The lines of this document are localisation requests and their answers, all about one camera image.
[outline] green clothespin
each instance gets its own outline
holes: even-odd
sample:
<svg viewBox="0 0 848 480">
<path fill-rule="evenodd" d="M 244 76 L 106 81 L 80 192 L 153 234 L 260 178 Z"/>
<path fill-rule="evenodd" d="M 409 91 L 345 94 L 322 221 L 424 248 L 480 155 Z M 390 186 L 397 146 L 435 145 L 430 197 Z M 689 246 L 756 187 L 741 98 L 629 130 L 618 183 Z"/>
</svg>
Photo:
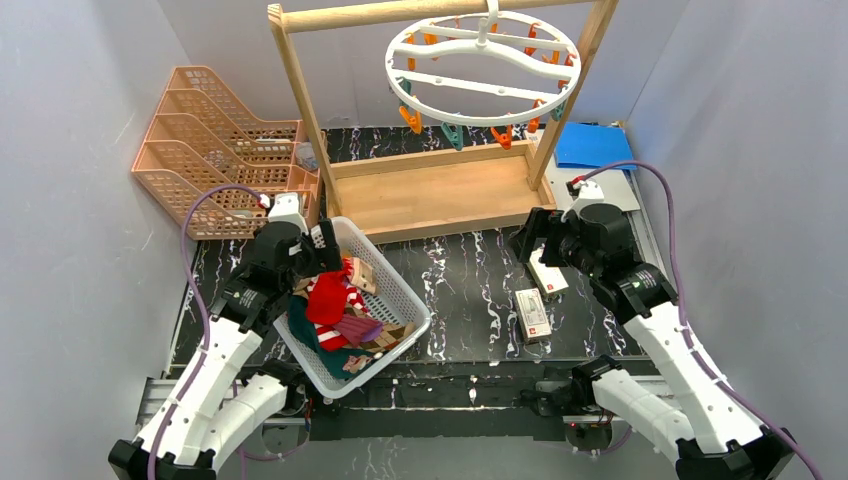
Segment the green clothespin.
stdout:
<svg viewBox="0 0 848 480">
<path fill-rule="evenodd" d="M 412 82 L 407 80 L 405 77 L 398 77 L 398 80 L 400 80 L 400 88 L 402 88 L 407 95 L 412 95 Z M 400 106 L 409 108 L 409 105 L 403 103 L 403 100 L 400 101 Z"/>
<path fill-rule="evenodd" d="M 462 151 L 462 125 L 451 128 L 446 122 L 442 122 L 442 133 L 448 137 L 448 141 L 451 142 L 457 152 Z"/>
<path fill-rule="evenodd" d="M 560 106 L 551 110 L 551 118 L 554 119 L 555 122 L 558 122 L 560 118 L 562 118 L 562 113 L 565 111 L 565 102 L 562 102 Z"/>
</svg>

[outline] hanger hook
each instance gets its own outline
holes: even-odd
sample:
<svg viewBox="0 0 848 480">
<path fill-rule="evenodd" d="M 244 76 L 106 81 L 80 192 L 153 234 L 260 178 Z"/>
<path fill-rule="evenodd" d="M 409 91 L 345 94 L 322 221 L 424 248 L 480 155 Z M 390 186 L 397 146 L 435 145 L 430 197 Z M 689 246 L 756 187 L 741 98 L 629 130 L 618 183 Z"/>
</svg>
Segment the hanger hook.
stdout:
<svg viewBox="0 0 848 480">
<path fill-rule="evenodd" d="M 486 33 L 489 28 L 498 21 L 498 0 L 486 0 L 489 6 L 489 16 L 480 19 L 480 29 L 477 32 L 477 45 L 482 47 L 486 44 Z"/>
</svg>

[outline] black marble table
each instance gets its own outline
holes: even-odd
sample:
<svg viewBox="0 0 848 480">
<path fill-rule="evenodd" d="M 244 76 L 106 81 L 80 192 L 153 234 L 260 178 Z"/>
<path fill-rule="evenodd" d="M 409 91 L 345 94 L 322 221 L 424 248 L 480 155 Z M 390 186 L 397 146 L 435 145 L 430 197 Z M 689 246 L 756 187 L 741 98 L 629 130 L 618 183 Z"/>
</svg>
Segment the black marble table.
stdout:
<svg viewBox="0 0 848 480">
<path fill-rule="evenodd" d="M 471 129 L 468 145 L 493 142 L 488 129 Z M 516 139 L 524 131 L 516 126 Z M 416 135 L 408 128 L 354 128 L 328 133 L 333 162 L 452 148 L 440 129 Z M 526 268 L 507 246 L 517 227 L 390 243 L 379 248 L 432 313 L 432 325 L 399 360 L 407 363 L 512 360 L 574 360 L 602 353 L 642 356 L 639 345 L 609 311 L 592 298 L 588 278 L 563 270 L 569 288 L 546 302 L 553 326 L 549 341 L 527 345 L 522 339 L 513 292 L 535 287 Z M 201 242 L 194 274 L 205 301 L 211 302 L 229 273 L 248 255 L 250 241 Z M 175 332 L 169 374 L 178 376 L 202 335 L 200 316 L 187 292 Z M 289 358 L 276 332 L 265 338 L 247 366 L 270 358 Z"/>
</svg>

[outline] robotic arm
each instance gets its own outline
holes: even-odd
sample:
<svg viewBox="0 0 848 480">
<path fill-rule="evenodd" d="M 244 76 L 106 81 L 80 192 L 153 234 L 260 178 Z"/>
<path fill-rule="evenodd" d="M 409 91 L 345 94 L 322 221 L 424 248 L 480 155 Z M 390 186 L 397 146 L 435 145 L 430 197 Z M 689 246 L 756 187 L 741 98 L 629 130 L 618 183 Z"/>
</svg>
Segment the robotic arm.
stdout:
<svg viewBox="0 0 848 480">
<path fill-rule="evenodd" d="M 616 412 L 675 464 L 682 480 L 775 478 L 792 450 L 697 364 L 693 351 L 718 381 L 725 381 L 694 335 L 694 346 L 686 345 L 681 332 L 688 327 L 678 323 L 677 294 L 659 268 L 642 261 L 627 217 L 602 203 L 603 194 L 591 180 L 570 191 L 576 197 L 571 210 L 534 208 L 510 239 L 512 248 L 527 262 L 537 240 L 544 239 L 542 263 L 586 274 L 595 298 L 645 349 L 682 412 L 645 390 L 608 356 L 575 367 L 560 398 L 575 410 L 597 405 Z"/>
<path fill-rule="evenodd" d="M 180 377 L 168 400 L 134 440 L 119 440 L 112 447 L 109 463 L 118 478 L 146 480 L 148 459 L 154 454 L 157 479 L 214 480 L 245 438 L 286 406 L 286 385 L 300 372 L 271 360 L 219 410 L 244 363 L 259 348 L 274 320 L 288 310 L 298 282 L 341 270 L 342 260 L 329 220 L 307 232 L 299 214 L 281 216 L 272 209 L 269 218 L 272 221 L 256 233 L 250 261 L 233 271 L 212 305 L 210 348 L 198 348 L 186 372 L 193 372 L 198 362 L 203 367 L 193 378 L 189 374 Z M 177 401 L 177 392 L 187 382 L 192 382 L 191 388 Z M 151 452 L 165 414 L 174 405 L 159 448 Z"/>
</svg>

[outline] green cloth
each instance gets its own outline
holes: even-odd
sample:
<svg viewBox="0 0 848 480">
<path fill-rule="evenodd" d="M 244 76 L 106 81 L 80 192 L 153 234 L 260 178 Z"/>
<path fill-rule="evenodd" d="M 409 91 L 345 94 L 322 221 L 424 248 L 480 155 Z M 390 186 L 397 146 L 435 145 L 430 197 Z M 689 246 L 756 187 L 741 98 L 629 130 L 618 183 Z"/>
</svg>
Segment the green cloth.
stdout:
<svg viewBox="0 0 848 480">
<path fill-rule="evenodd" d="M 334 377 L 339 379 L 355 377 L 359 372 L 350 373 L 345 369 L 345 365 L 349 362 L 355 362 L 357 358 L 362 356 L 373 358 L 374 354 L 358 348 L 340 348 L 335 352 L 328 352 L 321 348 L 318 343 L 318 334 L 315 333 L 315 324 L 306 318 L 306 305 L 306 299 L 296 295 L 292 297 L 289 304 L 289 330 L 291 330 L 294 338 L 317 353 L 318 358 Z"/>
</svg>

